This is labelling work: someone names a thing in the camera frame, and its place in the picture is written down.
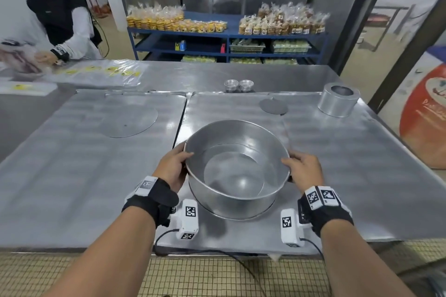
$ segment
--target person's left hand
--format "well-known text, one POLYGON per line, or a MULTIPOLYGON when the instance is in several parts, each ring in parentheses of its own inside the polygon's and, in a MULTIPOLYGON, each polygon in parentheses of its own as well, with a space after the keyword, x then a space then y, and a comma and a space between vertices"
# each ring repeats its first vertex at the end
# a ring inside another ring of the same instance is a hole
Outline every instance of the person's left hand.
POLYGON ((185 143, 180 143, 165 154, 152 175, 167 182, 175 193, 180 191, 186 179, 187 171, 183 167, 183 162, 193 155, 193 153, 183 151, 185 143))
POLYGON ((59 60, 59 58, 56 57, 56 55, 53 52, 48 52, 48 51, 37 52, 34 55, 34 58, 36 58, 38 63, 44 63, 47 65, 53 65, 59 60))

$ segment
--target metal pot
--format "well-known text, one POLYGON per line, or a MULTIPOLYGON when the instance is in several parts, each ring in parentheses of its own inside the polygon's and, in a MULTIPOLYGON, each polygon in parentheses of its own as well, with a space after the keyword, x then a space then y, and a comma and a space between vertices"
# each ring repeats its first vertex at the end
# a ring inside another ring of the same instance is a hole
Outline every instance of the metal pot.
POLYGON ((289 177, 289 154, 270 131, 241 120, 213 122, 196 131, 184 150, 189 185, 217 216, 246 220, 267 210, 289 177))

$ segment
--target person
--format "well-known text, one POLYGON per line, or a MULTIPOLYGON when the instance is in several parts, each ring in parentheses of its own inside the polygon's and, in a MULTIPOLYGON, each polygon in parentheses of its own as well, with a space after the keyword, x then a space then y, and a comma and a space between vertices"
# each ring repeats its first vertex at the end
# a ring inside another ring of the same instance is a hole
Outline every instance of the person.
POLYGON ((52 65, 59 60, 102 59, 102 39, 94 27, 86 0, 26 0, 29 14, 19 30, 3 44, 37 45, 48 38, 53 48, 35 54, 36 61, 52 65))
MULTIPOLYGON (((175 193, 185 180, 183 162, 192 156, 183 148, 184 142, 167 153, 153 173, 175 193)), ((324 184, 321 165, 315 156, 296 151, 290 151, 290 155, 282 162, 290 167, 293 182, 301 193, 324 184)), ((142 205, 126 206, 112 225, 44 294, 45 297, 137 296, 152 252, 159 223, 155 220, 159 215, 142 205)), ((321 229, 321 240, 335 296, 414 297, 350 222, 327 222, 321 229)))

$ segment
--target hand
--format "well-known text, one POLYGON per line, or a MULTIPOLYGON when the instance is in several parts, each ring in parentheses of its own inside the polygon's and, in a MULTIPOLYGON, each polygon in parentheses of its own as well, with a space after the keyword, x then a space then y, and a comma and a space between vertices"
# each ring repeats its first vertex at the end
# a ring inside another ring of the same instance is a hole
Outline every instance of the hand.
POLYGON ((55 64, 59 58, 53 52, 37 52, 34 55, 38 63, 44 63, 47 65, 55 64))
POLYGON ((185 143, 180 143, 169 153, 165 154, 152 175, 167 182, 170 189, 175 193, 180 191, 186 179, 187 171, 183 166, 183 162, 193 155, 193 153, 183 152, 185 143))
POLYGON ((290 158, 283 158, 282 163, 291 169, 293 182, 301 193, 312 186, 322 186, 324 176, 319 160, 315 155, 304 154, 295 150, 289 150, 290 158))

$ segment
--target shelf rack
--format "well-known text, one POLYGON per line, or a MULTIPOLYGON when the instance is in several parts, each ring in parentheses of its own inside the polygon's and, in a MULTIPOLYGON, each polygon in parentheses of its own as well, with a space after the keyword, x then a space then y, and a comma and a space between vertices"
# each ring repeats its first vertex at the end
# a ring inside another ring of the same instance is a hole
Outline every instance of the shelf rack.
POLYGON ((160 31, 153 29, 139 29, 128 27, 128 35, 130 37, 131 46, 135 59, 139 60, 137 52, 149 52, 144 60, 149 59, 150 55, 153 58, 161 57, 162 55, 206 55, 220 57, 220 60, 229 62, 233 57, 256 57, 256 58, 309 58, 316 64, 321 64, 326 45, 328 43, 328 33, 309 34, 309 35, 240 35, 239 21, 241 15, 233 14, 210 14, 188 12, 184 14, 185 19, 192 19, 197 21, 225 21, 227 22, 227 29, 223 33, 191 33, 191 32, 172 32, 160 31), (146 35, 141 41, 135 43, 133 34, 146 35), (307 53, 273 53, 269 48, 264 49, 262 53, 231 53, 229 45, 232 39, 305 39, 311 45, 307 53), (181 40, 186 41, 185 51, 176 51, 175 43, 181 40), (226 43, 224 53, 220 52, 222 43, 226 43))

